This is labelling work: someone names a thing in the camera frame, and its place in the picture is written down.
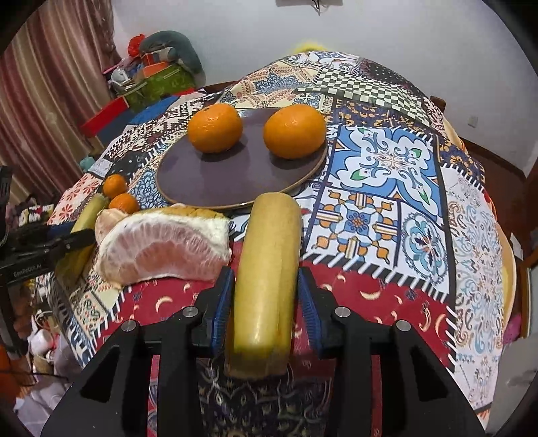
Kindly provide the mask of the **yellow sugarcane piece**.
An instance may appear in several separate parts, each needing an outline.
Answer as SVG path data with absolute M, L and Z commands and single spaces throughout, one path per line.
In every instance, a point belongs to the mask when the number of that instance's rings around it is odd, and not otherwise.
M 94 195 L 71 229 L 68 252 L 55 267 L 55 277 L 64 288 L 71 289 L 78 282 L 96 245 L 95 225 L 98 214 L 108 204 L 109 199 L 103 194 Z
M 244 380 L 285 373 L 295 324 L 301 208 L 283 193 L 255 199 L 242 242 L 225 346 L 227 372 Z

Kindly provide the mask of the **small tangerine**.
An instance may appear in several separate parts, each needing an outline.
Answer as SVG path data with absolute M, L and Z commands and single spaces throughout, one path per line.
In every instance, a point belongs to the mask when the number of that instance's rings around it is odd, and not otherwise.
M 108 176 L 102 185 L 102 193 L 107 198 L 113 199 L 120 194 L 128 191 L 128 184 L 125 178 L 119 174 Z
M 134 196 L 125 192 L 115 196 L 109 202 L 109 208 L 118 209 L 126 214 L 133 214 L 140 210 L 140 205 Z

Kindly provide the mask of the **peeled pomelo segment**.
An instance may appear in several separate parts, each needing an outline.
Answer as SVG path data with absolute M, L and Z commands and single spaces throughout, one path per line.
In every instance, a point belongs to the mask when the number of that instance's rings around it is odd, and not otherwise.
M 150 208 L 113 226 L 96 223 L 95 268 L 110 284 L 176 278 L 214 281 L 232 257 L 230 220 L 204 208 Z
M 97 245 L 100 245 L 103 239 L 106 238 L 106 235 L 109 234 L 110 230 L 126 217 L 128 217 L 128 214 L 117 208 L 105 208 L 100 211 L 96 218 L 94 228 Z

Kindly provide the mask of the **large orange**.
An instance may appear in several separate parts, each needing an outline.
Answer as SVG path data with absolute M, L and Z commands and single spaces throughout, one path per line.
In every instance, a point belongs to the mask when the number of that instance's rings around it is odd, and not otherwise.
M 216 154 L 232 148 L 242 137 L 242 130 L 242 118 L 237 110 L 218 103 L 192 116 L 187 125 L 187 136 L 201 153 Z
M 263 129 L 264 145 L 277 158 L 300 159 L 324 144 L 324 116 L 308 105 L 292 105 L 277 110 Z

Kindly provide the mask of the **red box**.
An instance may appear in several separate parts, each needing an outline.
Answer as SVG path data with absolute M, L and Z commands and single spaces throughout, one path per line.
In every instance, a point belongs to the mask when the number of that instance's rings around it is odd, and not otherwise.
M 116 118 L 129 109 L 128 102 L 123 96 L 111 100 L 93 117 L 80 126 L 81 133 L 86 137 L 97 136 L 100 131 L 110 125 Z

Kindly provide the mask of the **dark purple plate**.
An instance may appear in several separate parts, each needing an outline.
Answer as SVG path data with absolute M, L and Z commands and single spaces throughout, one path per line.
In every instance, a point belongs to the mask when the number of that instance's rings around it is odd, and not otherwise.
M 263 127 L 275 108 L 240 109 L 240 141 L 219 154 L 202 154 L 186 136 L 162 156 L 155 183 L 170 203 L 212 210 L 248 207 L 265 192 L 291 193 L 323 167 L 328 146 L 286 160 L 264 145 Z

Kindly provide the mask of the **striped red gold curtain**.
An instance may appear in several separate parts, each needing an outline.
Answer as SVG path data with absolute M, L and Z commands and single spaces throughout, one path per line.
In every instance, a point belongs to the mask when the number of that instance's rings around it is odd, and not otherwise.
M 20 189 L 63 193 L 92 151 L 81 126 L 109 103 L 119 61 L 110 1 L 45 1 L 1 54 L 1 162 Z

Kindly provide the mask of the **green storage bag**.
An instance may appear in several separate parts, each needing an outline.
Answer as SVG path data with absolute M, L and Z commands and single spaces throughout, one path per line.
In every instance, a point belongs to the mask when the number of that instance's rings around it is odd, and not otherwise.
M 167 96 L 190 94 L 194 90 L 195 82 L 192 74 L 174 64 L 143 78 L 122 97 L 128 107 L 137 113 Z

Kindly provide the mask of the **red gift bow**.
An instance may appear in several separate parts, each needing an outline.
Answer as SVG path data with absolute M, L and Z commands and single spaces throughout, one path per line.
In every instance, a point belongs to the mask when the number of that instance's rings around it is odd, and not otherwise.
M 133 36 L 128 42 L 127 52 L 130 57 L 137 57 L 141 52 L 141 43 L 146 38 L 143 34 Z

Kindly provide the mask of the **yellow foam tube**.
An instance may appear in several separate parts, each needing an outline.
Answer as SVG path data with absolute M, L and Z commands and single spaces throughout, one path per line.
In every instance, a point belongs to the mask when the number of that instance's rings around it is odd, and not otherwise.
M 300 54 L 309 51 L 327 51 L 328 49 L 315 41 L 305 41 L 299 43 L 292 51 L 293 54 Z

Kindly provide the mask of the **white wall socket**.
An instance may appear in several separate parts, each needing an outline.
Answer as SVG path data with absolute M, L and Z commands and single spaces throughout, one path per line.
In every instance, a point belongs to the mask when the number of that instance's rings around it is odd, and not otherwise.
M 478 125 L 478 117 L 470 116 L 468 120 L 468 125 L 475 128 Z

